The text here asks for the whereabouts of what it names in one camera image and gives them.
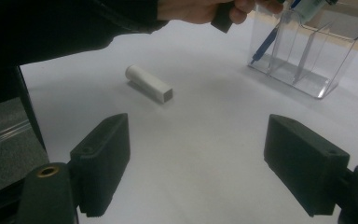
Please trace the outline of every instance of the white table surface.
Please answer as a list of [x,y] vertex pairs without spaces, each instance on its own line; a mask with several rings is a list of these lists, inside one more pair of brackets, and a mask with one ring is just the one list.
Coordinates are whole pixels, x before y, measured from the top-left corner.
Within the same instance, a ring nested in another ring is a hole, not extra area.
[[[252,20],[228,35],[171,21],[152,35],[24,65],[51,161],[104,118],[128,113],[131,160],[103,217],[80,223],[297,224],[311,218],[264,162],[269,114],[297,119],[358,164],[358,53],[340,85],[315,100],[246,65]],[[131,64],[173,87],[162,105],[129,84]]]

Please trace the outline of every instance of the transparent box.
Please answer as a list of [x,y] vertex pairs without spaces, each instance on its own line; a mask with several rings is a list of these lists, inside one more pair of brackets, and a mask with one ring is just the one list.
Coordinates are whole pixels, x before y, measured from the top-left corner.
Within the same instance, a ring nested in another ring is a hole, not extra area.
[[[265,44],[268,36],[273,40],[270,45]],[[258,50],[263,43],[267,50],[260,54]],[[263,7],[257,7],[248,64],[322,99],[345,74],[355,43],[358,43],[356,6],[326,4],[308,22],[301,21],[292,9],[273,15]],[[257,53],[262,55],[259,60],[255,57]]]

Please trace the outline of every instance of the white tube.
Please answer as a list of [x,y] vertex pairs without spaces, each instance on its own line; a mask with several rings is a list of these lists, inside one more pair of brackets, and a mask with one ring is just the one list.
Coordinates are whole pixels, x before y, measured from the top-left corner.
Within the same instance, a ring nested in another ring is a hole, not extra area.
[[172,87],[136,65],[127,68],[126,77],[162,103],[173,96]]

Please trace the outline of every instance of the dark sleeve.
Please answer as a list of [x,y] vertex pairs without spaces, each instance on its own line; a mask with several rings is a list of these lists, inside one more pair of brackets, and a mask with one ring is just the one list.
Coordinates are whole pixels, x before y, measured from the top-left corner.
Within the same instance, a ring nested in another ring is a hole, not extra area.
[[150,33],[158,0],[0,0],[0,67],[103,49],[117,35]]

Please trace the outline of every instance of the white foam block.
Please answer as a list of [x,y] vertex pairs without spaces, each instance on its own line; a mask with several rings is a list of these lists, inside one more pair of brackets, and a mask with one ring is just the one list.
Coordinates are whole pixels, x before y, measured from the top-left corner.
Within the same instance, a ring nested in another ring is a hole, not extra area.
[[171,86],[136,65],[127,68],[126,77],[162,103],[171,100],[173,96]]

